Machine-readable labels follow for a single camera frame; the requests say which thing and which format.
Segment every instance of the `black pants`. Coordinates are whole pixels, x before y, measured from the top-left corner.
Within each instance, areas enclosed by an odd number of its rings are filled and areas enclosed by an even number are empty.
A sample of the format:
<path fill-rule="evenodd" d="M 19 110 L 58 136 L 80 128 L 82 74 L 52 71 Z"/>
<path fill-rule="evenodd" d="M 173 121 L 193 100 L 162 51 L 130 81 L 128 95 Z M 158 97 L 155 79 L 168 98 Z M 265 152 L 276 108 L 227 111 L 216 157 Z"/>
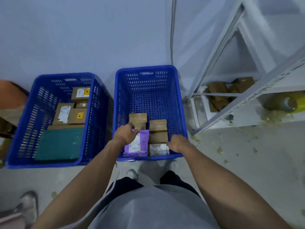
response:
<path fill-rule="evenodd" d="M 167 171 L 161 178 L 160 178 L 160 184 L 161 185 L 174 185 L 174 186 L 180 186 L 182 188 L 188 189 L 189 191 L 195 193 L 199 196 L 197 191 L 189 184 L 185 183 L 180 179 L 180 177 L 175 174 L 173 171 L 169 170 Z M 113 183 L 110 185 L 107 192 L 112 188 Z M 129 177 L 124 177 L 122 179 L 119 179 L 116 181 L 116 184 L 112 190 L 112 192 L 106 196 L 106 198 L 103 200 L 102 208 L 106 205 L 108 205 L 112 200 L 114 200 L 116 197 L 125 194 L 129 191 L 133 191 L 136 189 L 139 189 L 143 187 L 142 184 L 138 183 L 136 180 L 131 179 Z"/>

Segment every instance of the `blue plastic crate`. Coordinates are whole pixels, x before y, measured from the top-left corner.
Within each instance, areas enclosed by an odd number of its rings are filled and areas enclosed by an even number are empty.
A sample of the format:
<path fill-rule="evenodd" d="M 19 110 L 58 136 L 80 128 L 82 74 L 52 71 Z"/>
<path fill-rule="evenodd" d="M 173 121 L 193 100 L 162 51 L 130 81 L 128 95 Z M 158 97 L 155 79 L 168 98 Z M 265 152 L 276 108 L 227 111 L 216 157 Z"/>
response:
<path fill-rule="evenodd" d="M 147 113 L 150 120 L 166 119 L 168 138 L 181 134 L 188 138 L 177 69 L 171 65 L 120 69 L 116 72 L 113 110 L 113 135 L 117 128 L 129 121 L 130 113 Z M 117 160 L 154 161 L 182 157 L 170 151 L 169 155 L 124 158 Z"/>
<path fill-rule="evenodd" d="M 45 163 L 34 160 L 39 139 L 52 125 L 57 104 L 69 103 L 74 87 L 91 87 L 80 156 L 76 162 Z M 99 77 L 92 73 L 38 76 L 19 121 L 7 157 L 9 169 L 86 165 L 105 146 L 109 96 Z"/>

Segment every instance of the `t-shirt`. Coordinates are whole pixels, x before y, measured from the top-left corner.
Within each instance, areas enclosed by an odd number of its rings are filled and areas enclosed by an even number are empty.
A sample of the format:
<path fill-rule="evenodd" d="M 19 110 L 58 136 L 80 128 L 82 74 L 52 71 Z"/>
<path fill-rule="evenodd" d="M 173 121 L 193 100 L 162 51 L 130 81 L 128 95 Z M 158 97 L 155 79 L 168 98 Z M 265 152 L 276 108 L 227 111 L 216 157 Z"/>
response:
<path fill-rule="evenodd" d="M 219 226 L 207 204 L 173 185 L 142 187 L 115 198 L 94 218 L 90 229 L 204 228 Z"/>

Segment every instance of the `purple package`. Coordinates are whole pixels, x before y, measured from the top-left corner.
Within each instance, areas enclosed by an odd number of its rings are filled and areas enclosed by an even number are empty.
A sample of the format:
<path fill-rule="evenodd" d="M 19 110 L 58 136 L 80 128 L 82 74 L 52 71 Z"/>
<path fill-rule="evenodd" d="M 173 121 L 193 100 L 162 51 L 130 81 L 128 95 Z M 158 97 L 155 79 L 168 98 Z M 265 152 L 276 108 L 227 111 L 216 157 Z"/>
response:
<path fill-rule="evenodd" d="M 125 145 L 123 157 L 147 157 L 148 139 L 149 130 L 140 130 L 134 141 L 129 145 Z"/>

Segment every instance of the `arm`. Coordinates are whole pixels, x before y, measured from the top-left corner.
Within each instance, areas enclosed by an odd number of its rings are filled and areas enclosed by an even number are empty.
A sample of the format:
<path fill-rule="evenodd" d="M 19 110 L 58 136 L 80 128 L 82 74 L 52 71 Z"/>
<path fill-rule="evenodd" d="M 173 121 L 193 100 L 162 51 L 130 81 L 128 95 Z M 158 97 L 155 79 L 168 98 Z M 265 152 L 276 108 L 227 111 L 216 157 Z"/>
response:
<path fill-rule="evenodd" d="M 253 188 L 205 156 L 185 137 L 173 135 L 167 145 L 185 157 L 222 229 L 292 229 Z"/>
<path fill-rule="evenodd" d="M 120 150 L 139 133 L 131 123 L 121 126 L 107 146 L 61 191 L 32 229 L 55 229 L 81 219 L 104 195 Z"/>

